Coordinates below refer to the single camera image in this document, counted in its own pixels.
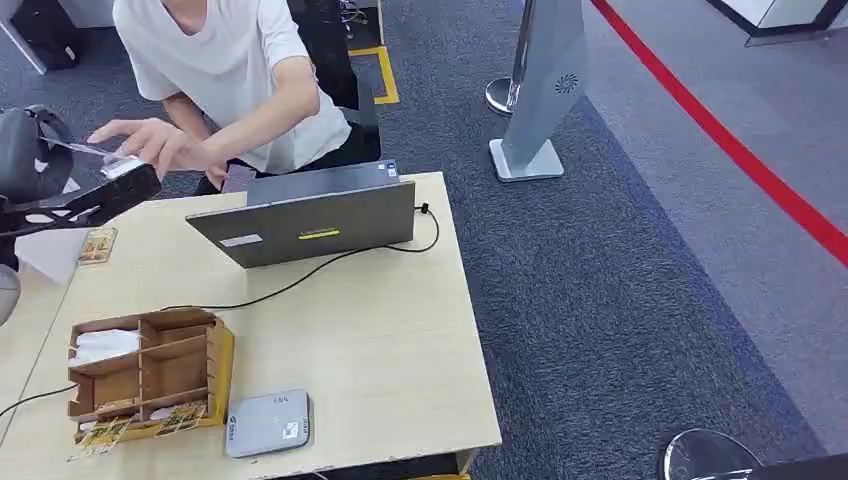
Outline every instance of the black box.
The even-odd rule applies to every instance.
[[[48,70],[79,64],[83,35],[58,0],[23,0],[11,23]]]

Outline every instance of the card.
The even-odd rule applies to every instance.
[[[72,455],[68,461],[94,455],[105,455],[111,452],[124,432],[127,431],[130,422],[132,422],[132,417],[115,417],[97,422],[77,444],[77,453]]]
[[[168,418],[162,421],[162,426],[159,427],[155,436],[164,437],[192,429],[197,426],[204,413],[206,413],[206,402],[203,400],[177,405]]]
[[[80,265],[108,262],[117,235],[118,230],[115,228],[101,228],[88,232],[80,251]]]

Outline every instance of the light wood desk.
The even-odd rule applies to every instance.
[[[423,254],[385,249],[343,259],[295,289],[220,316],[236,335],[231,399],[303,388],[313,401],[308,445],[255,458],[224,454],[223,428],[119,444],[66,462],[71,394],[21,406],[0,469],[23,479],[264,479],[456,452],[466,468],[501,442],[477,327],[440,173],[413,175],[441,240]],[[245,194],[148,202],[113,222],[110,261],[77,270],[26,393],[68,384],[71,325],[175,304],[256,298],[325,259],[243,270],[184,220],[244,205]],[[435,234],[416,214],[412,246]]]
[[[0,409],[21,399],[41,345],[68,289],[68,283],[55,283],[24,263],[21,264],[18,278],[21,282],[21,297],[12,316],[0,326],[0,368],[3,371]],[[66,385],[70,384],[60,382],[58,387],[51,390]],[[12,416],[13,413],[9,412],[0,418],[0,448]]]

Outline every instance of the white router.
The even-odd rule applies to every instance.
[[[309,441],[309,397],[303,390],[230,404],[227,455],[233,458],[297,448]]]

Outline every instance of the stanchion base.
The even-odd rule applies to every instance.
[[[533,157],[533,161],[523,169],[514,169],[510,166],[504,155],[501,144],[502,138],[496,138],[489,142],[489,151],[498,171],[498,178],[502,182],[521,182],[524,180],[540,180],[543,178],[559,178],[565,173],[559,155],[550,140],[547,140],[539,152]]]
[[[746,473],[762,466],[744,445],[727,435],[696,428],[677,435],[662,458],[662,480],[693,480],[732,472]]]
[[[511,84],[509,78],[499,78],[486,86],[486,104],[492,111],[505,117],[512,116],[512,107],[507,105]]]

